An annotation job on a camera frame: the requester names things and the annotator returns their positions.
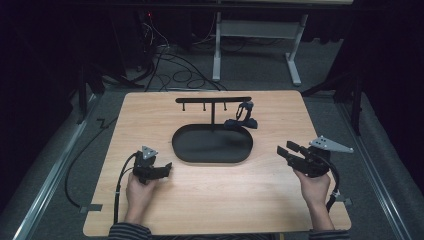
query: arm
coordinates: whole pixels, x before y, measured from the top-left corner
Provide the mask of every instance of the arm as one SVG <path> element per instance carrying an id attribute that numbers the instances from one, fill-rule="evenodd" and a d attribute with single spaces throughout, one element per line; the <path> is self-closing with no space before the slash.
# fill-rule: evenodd
<path id="1" fill-rule="evenodd" d="M 151 238 L 150 230 L 140 224 L 152 199 L 153 190 L 157 182 L 158 180 L 153 180 L 144 185 L 132 173 L 129 174 L 126 191 L 128 200 L 127 214 L 123 222 L 117 223 L 110 228 L 108 239 L 140 239 L 142 236 L 147 237 L 147 239 Z"/>
<path id="2" fill-rule="evenodd" d="M 321 177 L 310 178 L 299 171 L 293 171 L 300 180 L 302 196 L 308 206 L 313 229 L 315 231 L 334 230 L 333 222 L 325 206 L 330 177 L 325 174 Z"/>
<path id="3" fill-rule="evenodd" d="M 293 171 L 300 180 L 302 196 L 311 216 L 313 232 L 309 235 L 309 239 L 350 239 L 347 231 L 334 230 L 333 222 L 325 205 L 330 177 L 325 174 L 310 178 L 299 171 Z"/>

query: black oval tray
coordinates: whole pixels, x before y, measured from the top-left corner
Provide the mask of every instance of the black oval tray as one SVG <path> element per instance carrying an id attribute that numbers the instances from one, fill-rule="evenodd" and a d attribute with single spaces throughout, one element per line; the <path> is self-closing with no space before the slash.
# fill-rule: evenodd
<path id="1" fill-rule="evenodd" d="M 227 130 L 224 124 L 189 124 L 172 137 L 175 155 L 190 163 L 239 163 L 250 155 L 252 146 L 249 131 Z"/>

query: black stand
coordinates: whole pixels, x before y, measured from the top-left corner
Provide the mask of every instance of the black stand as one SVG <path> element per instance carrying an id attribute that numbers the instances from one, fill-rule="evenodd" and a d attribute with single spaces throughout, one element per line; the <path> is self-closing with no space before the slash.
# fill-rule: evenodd
<path id="1" fill-rule="evenodd" d="M 227 129 L 215 123 L 216 103 L 247 102 L 251 97 L 232 98 L 177 98 L 177 103 L 211 104 L 210 124 L 189 124 L 179 128 L 172 137 L 175 155 L 188 163 L 239 163 L 250 155 L 253 138 L 245 128 Z"/>

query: hand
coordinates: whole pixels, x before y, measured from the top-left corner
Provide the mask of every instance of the hand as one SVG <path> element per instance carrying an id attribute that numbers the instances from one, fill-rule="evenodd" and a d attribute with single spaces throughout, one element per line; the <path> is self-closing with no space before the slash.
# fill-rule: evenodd
<path id="1" fill-rule="evenodd" d="M 128 211 L 125 222 L 141 224 L 157 183 L 158 180 L 152 180 L 144 185 L 132 173 L 129 174 L 127 185 Z"/>
<path id="2" fill-rule="evenodd" d="M 302 196 L 308 205 L 313 229 L 315 231 L 334 230 L 333 222 L 325 206 L 330 177 L 325 174 L 310 178 L 297 170 L 293 169 L 293 171 L 300 180 Z"/>
<path id="3" fill-rule="evenodd" d="M 308 207 L 325 205 L 330 177 L 324 174 L 320 177 L 310 178 L 297 170 L 293 169 L 293 171 L 300 180 L 302 196 Z"/>

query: black cable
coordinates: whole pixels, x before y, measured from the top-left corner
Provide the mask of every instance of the black cable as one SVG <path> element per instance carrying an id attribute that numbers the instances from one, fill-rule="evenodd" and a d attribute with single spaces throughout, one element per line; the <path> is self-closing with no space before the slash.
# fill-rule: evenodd
<path id="1" fill-rule="evenodd" d="M 275 44 L 283 41 L 283 38 L 275 38 L 272 41 L 270 41 L 269 43 L 259 43 L 259 42 L 249 41 L 249 39 L 256 39 L 256 38 L 247 38 L 246 39 L 247 44 L 256 45 L 256 46 L 271 46 L 271 45 L 275 45 Z"/>
<path id="2" fill-rule="evenodd" d="M 220 83 L 218 83 L 218 82 L 214 82 L 214 81 L 211 81 L 211 80 L 209 80 L 207 77 L 205 77 L 205 75 L 203 75 L 201 72 L 200 72 L 200 70 L 196 67 L 196 66 L 194 66 L 192 63 L 190 63 L 188 60 L 186 60 L 186 59 L 184 59 L 184 58 L 182 58 L 182 57 L 179 57 L 179 56 L 177 56 L 177 55 L 174 55 L 174 54 L 170 54 L 170 53 L 167 53 L 167 54 L 164 54 L 165 56 L 172 56 L 172 57 L 174 57 L 174 58 L 178 58 L 178 59 L 180 59 L 180 60 L 182 60 L 182 61 L 184 61 L 184 62 L 186 62 L 186 63 L 188 63 L 192 68 L 194 68 L 195 70 L 196 70 L 196 72 L 193 72 L 193 73 L 196 73 L 196 74 L 198 74 L 204 81 L 206 81 L 206 82 L 208 82 L 209 84 L 211 84 L 212 86 L 214 86 L 218 91 L 221 91 L 221 89 L 219 88 L 219 87 L 221 87 L 222 89 L 224 89 L 225 91 L 227 91 L 227 88 L 226 87 L 224 87 L 222 84 L 220 84 Z"/>
<path id="3" fill-rule="evenodd" d="M 245 38 L 242 38 L 242 39 L 239 40 L 239 38 L 228 38 L 227 37 L 227 38 L 224 38 L 223 40 L 227 40 L 227 41 L 238 40 L 238 42 L 241 42 L 241 46 L 238 49 L 236 49 L 236 50 L 225 49 L 224 47 L 222 47 L 222 44 L 221 44 L 222 51 L 224 51 L 224 52 L 231 52 L 231 53 L 238 52 L 238 51 L 242 50 L 246 46 L 246 43 L 247 43 L 247 41 L 246 41 Z"/>
<path id="4" fill-rule="evenodd" d="M 102 68 L 102 67 L 101 67 L 100 65 L 98 65 L 98 64 L 90 63 L 90 65 L 91 65 L 94 69 L 96 69 L 98 72 L 103 73 L 103 74 L 105 74 L 105 75 L 107 75 L 107 76 L 112 77 L 113 79 L 117 80 L 119 83 L 121 83 L 121 84 L 123 84 L 123 85 L 125 85 L 125 86 L 133 87 L 133 88 L 144 88 L 144 85 L 139 85 L 139 84 L 137 84 L 137 83 L 135 83 L 135 82 L 132 82 L 132 81 L 130 81 L 130 80 L 128 80 L 128 79 L 126 79 L 126 78 L 124 78 L 124 77 L 122 77 L 122 76 L 119 76 L 119 75 L 117 75 L 117 74 L 115 74 L 115 73 L 113 73 L 113 72 L 110 72 L 110 71 L 108 71 L 108 70 L 106 70 L 106 69 Z"/>
<path id="5" fill-rule="evenodd" d="M 125 161 L 124 166 L 122 167 L 121 173 L 119 174 L 118 183 L 116 184 L 115 190 L 115 205 L 113 209 L 113 224 L 118 222 L 118 210 L 119 210 L 119 196 L 121 195 L 121 180 L 124 174 L 129 170 L 125 170 L 127 168 L 128 162 L 135 156 L 137 156 L 138 152 L 131 154 L 131 156 Z"/>
<path id="6" fill-rule="evenodd" d="M 158 67 L 159 67 L 159 61 L 161 60 L 161 56 L 162 56 L 163 52 L 165 51 L 165 49 L 166 49 L 166 48 L 163 48 L 163 49 L 162 49 L 162 51 L 161 51 L 161 52 L 160 52 L 160 54 L 159 54 L 159 57 L 158 57 L 158 59 L 157 59 L 157 61 L 156 61 L 156 67 L 155 67 L 155 70 L 153 71 L 152 76 L 150 77 L 149 82 L 147 83 L 147 86 L 146 86 L 146 88 L 144 89 L 144 91 L 145 91 L 145 92 L 147 92 L 147 91 L 149 90 L 149 88 L 150 88 L 150 84 L 152 83 L 152 80 L 153 80 L 153 78 L 154 78 L 154 77 L 155 77 L 155 75 L 156 75 L 156 71 L 158 70 Z"/>
<path id="7" fill-rule="evenodd" d="M 68 170 L 66 171 L 66 176 L 65 176 L 65 195 L 66 198 L 68 199 L 68 201 L 74 205 L 77 208 L 81 208 L 81 205 L 78 204 L 77 202 L 75 202 L 70 194 L 69 194 L 69 190 L 68 190 L 68 179 L 69 179 L 69 175 L 71 172 L 72 167 L 74 166 L 75 162 L 77 161 L 77 159 L 81 156 L 81 154 L 88 148 L 88 146 L 90 146 L 90 144 L 104 131 L 106 130 L 110 125 L 112 125 L 112 123 L 114 123 L 116 120 L 118 119 L 118 117 L 114 118 L 112 121 L 110 121 L 110 123 L 108 123 L 106 126 L 103 126 L 103 128 L 84 146 L 83 149 L 81 149 L 81 151 L 79 151 L 79 153 L 75 156 L 75 158 L 72 160 L 71 164 L 68 167 Z"/>
<path id="8" fill-rule="evenodd" d="M 133 83 L 139 82 L 139 81 L 147 78 L 150 74 L 152 74 L 153 71 L 154 71 L 154 69 L 155 69 L 155 64 L 153 63 L 153 60 L 152 60 L 152 61 L 149 62 L 149 65 L 147 65 L 146 72 L 144 72 L 141 76 L 138 76 L 138 77 L 136 77 L 136 78 L 134 78 L 132 80 L 129 80 L 129 81 L 130 82 L 133 82 Z"/>
<path id="9" fill-rule="evenodd" d="M 200 83 L 200 85 L 192 86 L 197 81 L 202 81 L 202 82 Z M 187 87 L 189 89 L 198 89 L 198 88 L 203 87 L 204 85 L 205 85 L 205 80 L 204 79 L 193 79 L 193 80 L 188 81 L 188 83 L 187 83 Z"/>
<path id="10" fill-rule="evenodd" d="M 186 73 L 186 72 L 190 74 L 190 75 L 187 77 L 187 79 L 177 80 L 177 75 L 179 75 L 180 73 Z M 190 71 L 190 69 L 188 69 L 188 68 L 187 68 L 187 70 L 181 70 L 181 71 L 175 72 L 175 73 L 172 75 L 172 79 L 173 79 L 175 82 L 178 82 L 178 83 L 188 82 L 188 81 L 190 81 L 190 79 L 192 79 L 192 78 L 193 78 L 193 72 L 192 72 L 192 71 Z"/>
<path id="11" fill-rule="evenodd" d="M 333 174 L 335 184 L 334 184 L 333 192 L 330 195 L 330 199 L 326 203 L 327 211 L 330 212 L 331 207 L 337 200 L 337 195 L 339 195 L 339 185 L 340 185 L 339 172 L 337 171 L 336 166 L 332 162 L 327 161 L 326 159 L 324 159 L 321 156 L 318 156 L 317 154 L 314 154 L 314 156 L 319 158 L 321 161 L 323 161 L 330 168 L 331 173 Z"/>
<path id="12" fill-rule="evenodd" d="M 215 48 L 215 43 L 214 42 L 211 43 L 210 40 L 209 41 L 202 42 L 202 43 L 195 44 L 194 45 L 194 48 L 197 48 L 197 49 L 200 49 L 200 50 L 214 49 Z"/>
<path id="13" fill-rule="evenodd" d="M 168 92 L 168 89 L 166 88 L 166 86 L 168 86 L 168 84 L 170 84 L 171 83 L 171 77 L 169 77 L 168 75 L 165 75 L 165 74 L 161 74 L 161 75 L 156 75 L 159 79 L 160 79 L 160 81 L 162 82 L 162 87 L 159 89 L 159 92 L 160 91 L 162 91 L 162 89 L 164 89 L 165 88 L 165 91 L 167 91 Z M 167 77 L 168 78 L 168 82 L 167 83 L 165 83 L 164 81 L 163 81 L 163 79 L 161 78 L 161 76 L 164 76 L 164 77 Z"/>

